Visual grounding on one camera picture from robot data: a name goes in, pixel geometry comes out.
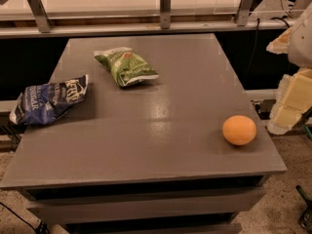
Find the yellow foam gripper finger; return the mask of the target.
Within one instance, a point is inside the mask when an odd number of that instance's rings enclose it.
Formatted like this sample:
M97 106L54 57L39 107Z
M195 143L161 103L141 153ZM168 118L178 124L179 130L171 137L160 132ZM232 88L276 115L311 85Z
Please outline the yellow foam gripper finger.
M268 132L283 135L290 131L312 107L312 69L300 68L285 74L279 83L276 102L270 112Z
M279 37L271 41L267 47L266 51L272 54L286 54L289 50L289 41L291 35L291 28L285 30Z

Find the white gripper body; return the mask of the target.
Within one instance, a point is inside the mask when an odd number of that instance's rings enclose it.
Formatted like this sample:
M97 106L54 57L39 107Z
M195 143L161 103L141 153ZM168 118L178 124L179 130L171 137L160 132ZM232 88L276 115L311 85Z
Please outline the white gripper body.
M288 58L299 67L312 68L312 3L292 26Z

